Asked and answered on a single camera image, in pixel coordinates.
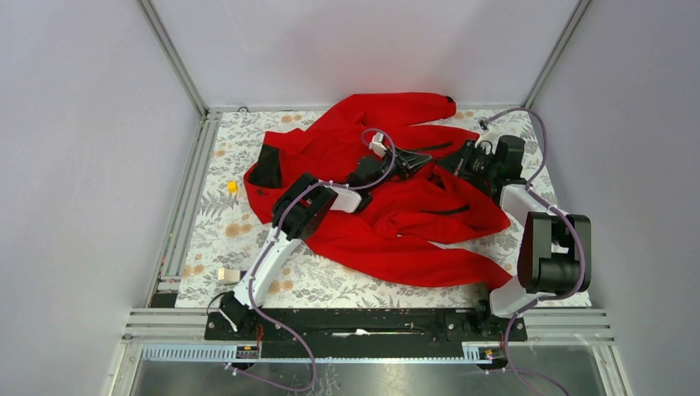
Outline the red zip-up jacket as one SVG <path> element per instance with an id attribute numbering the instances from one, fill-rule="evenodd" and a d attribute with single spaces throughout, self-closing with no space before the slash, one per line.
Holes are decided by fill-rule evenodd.
<path id="1" fill-rule="evenodd" d="M 344 182 L 378 130 L 399 149 L 425 149 L 435 159 L 455 153 L 475 133 L 443 126 L 456 114 L 452 98 L 426 92 L 354 94 L 314 124 L 264 135 L 257 162 L 245 173 L 248 203 L 262 223 L 302 174 Z M 482 282 L 489 289 L 510 279 L 499 264 L 459 243 L 505 230 L 508 216 L 484 193 L 436 163 L 417 175 L 393 177 L 371 193 L 357 214 L 329 212 L 307 240 L 316 254 L 383 281 L 421 287 Z"/>

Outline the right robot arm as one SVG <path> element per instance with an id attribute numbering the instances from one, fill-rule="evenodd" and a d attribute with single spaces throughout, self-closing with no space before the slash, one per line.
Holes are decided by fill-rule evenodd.
<path id="1" fill-rule="evenodd" d="M 525 142 L 502 135 L 497 144 L 468 140 L 437 165 L 470 183 L 523 228 L 516 275 L 490 292 L 466 316 L 465 331 L 496 341 L 505 334 L 526 339 L 508 321 L 535 304 L 588 289 L 590 219 L 568 214 L 538 197 L 522 176 Z"/>

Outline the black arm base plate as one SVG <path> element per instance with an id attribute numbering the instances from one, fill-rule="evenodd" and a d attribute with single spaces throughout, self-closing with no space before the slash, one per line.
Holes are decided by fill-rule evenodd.
<path id="1" fill-rule="evenodd" d="M 472 309 L 267 309 L 252 312 L 250 333 L 236 335 L 217 313 L 207 316 L 207 341 L 251 342 L 263 358 L 460 359 L 467 347 L 499 349 L 525 342 L 522 319 L 513 324 L 526 339 L 505 334 L 496 341 L 465 331 Z"/>

